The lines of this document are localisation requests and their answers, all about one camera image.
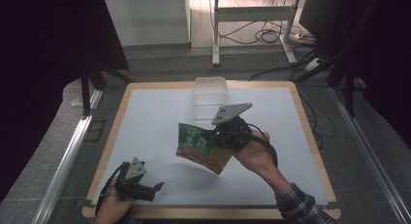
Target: plaid sleeve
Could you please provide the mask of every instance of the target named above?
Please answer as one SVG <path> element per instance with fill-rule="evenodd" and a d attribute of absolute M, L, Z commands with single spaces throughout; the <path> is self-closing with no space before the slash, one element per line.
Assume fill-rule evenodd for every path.
<path fill-rule="evenodd" d="M 315 204 L 315 199 L 302 192 L 294 183 L 291 191 L 284 197 L 277 199 L 281 215 L 291 223 L 336 223 Z"/>

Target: black curtain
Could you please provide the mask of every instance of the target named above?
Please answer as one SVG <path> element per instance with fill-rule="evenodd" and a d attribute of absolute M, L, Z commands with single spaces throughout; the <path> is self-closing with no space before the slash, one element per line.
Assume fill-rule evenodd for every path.
<path fill-rule="evenodd" d="M 358 40 L 354 65 L 365 99 L 411 144 L 411 0 L 381 0 Z"/>
<path fill-rule="evenodd" d="M 33 155 L 64 87 L 96 62 L 128 70 L 104 0 L 0 0 L 0 199 Z"/>

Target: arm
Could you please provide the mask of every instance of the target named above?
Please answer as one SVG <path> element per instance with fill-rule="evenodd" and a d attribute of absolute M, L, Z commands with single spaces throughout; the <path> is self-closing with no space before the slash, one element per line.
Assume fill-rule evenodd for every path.
<path fill-rule="evenodd" d="M 253 135 L 264 138 L 258 131 L 253 130 Z M 281 174 L 274 166 L 271 154 L 262 144 L 251 141 L 234 156 L 246 169 L 259 175 L 272 188 L 278 209 L 291 223 L 335 223 L 316 206 L 313 197 L 302 192 Z"/>

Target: wrist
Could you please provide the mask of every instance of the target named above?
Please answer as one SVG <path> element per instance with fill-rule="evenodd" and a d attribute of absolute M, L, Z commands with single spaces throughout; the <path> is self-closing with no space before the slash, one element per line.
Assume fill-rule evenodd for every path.
<path fill-rule="evenodd" d="M 276 198 L 285 196 L 292 189 L 292 184 L 273 166 L 259 175 L 272 188 Z"/>

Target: wall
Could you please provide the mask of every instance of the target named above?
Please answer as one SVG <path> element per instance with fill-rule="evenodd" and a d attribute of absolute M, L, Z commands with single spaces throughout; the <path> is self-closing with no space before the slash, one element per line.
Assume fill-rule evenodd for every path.
<path fill-rule="evenodd" d="M 188 0 L 106 0 L 122 46 L 190 42 Z"/>

